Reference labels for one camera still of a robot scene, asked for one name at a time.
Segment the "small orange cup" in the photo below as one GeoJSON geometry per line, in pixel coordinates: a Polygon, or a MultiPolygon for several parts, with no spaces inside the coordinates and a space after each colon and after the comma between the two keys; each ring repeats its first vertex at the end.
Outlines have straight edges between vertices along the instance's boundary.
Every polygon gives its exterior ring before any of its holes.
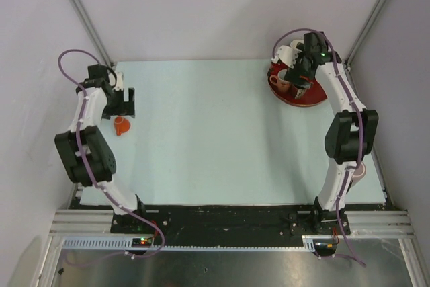
{"type": "Polygon", "coordinates": [[[114,118],[114,129],[116,136],[122,136],[131,129],[131,123],[123,116],[116,116],[114,118]]]}

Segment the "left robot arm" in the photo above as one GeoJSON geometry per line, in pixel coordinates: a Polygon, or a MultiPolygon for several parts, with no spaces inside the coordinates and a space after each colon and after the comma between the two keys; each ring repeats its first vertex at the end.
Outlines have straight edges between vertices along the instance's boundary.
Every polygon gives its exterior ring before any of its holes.
{"type": "Polygon", "coordinates": [[[149,217],[140,198],[116,179],[116,158],[99,126],[113,117],[135,117],[135,90],[124,99],[123,74],[96,64],[87,67],[88,78],[78,84],[78,106],[66,132],[54,138],[66,173],[73,183],[103,192],[114,214],[126,216],[126,225],[143,232],[149,217]]]}

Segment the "small brown cup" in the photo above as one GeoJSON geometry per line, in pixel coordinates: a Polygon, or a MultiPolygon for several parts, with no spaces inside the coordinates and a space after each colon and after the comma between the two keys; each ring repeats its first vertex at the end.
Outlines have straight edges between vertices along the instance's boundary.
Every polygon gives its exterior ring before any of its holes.
{"type": "Polygon", "coordinates": [[[313,82],[307,80],[299,81],[298,83],[292,83],[290,93],[294,99],[300,99],[312,86],[313,82]]]}

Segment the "small salmon mug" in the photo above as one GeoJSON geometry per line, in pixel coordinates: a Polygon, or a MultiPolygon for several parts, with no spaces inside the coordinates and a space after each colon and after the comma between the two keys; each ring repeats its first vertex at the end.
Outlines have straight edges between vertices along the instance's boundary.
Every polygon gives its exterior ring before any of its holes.
{"type": "Polygon", "coordinates": [[[269,82],[277,89],[280,93],[287,93],[290,89],[291,83],[286,80],[288,70],[282,69],[278,72],[273,72],[269,76],[269,82]]]}

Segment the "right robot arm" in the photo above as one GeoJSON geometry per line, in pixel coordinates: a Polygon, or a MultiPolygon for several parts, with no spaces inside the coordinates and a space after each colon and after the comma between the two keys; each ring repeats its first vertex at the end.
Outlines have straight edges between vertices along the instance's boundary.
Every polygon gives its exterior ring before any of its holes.
{"type": "Polygon", "coordinates": [[[317,82],[334,113],[325,135],[329,168],[310,214],[296,222],[308,232],[329,234],[348,225],[343,218],[345,197],[355,185],[354,173],[372,150],[379,116],[367,109],[355,94],[343,70],[340,56],[323,32],[305,28],[301,45],[294,47],[286,79],[299,89],[317,82]]]}

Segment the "lilac mug black handle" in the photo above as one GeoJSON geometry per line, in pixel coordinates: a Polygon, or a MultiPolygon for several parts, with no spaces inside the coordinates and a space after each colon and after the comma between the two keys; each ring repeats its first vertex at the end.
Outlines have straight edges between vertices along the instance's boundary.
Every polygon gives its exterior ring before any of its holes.
{"type": "Polygon", "coordinates": [[[354,185],[356,185],[361,179],[363,179],[366,176],[365,166],[366,165],[364,164],[364,162],[361,162],[360,166],[353,171],[349,188],[352,188],[354,185]]]}

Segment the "dark green mug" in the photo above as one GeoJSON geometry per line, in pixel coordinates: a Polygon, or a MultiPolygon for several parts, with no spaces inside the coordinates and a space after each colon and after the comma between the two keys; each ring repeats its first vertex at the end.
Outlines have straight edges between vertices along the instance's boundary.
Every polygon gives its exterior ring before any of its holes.
{"type": "Polygon", "coordinates": [[[295,48],[299,51],[303,51],[304,50],[304,41],[301,39],[295,39],[295,40],[291,41],[290,47],[295,48]]]}

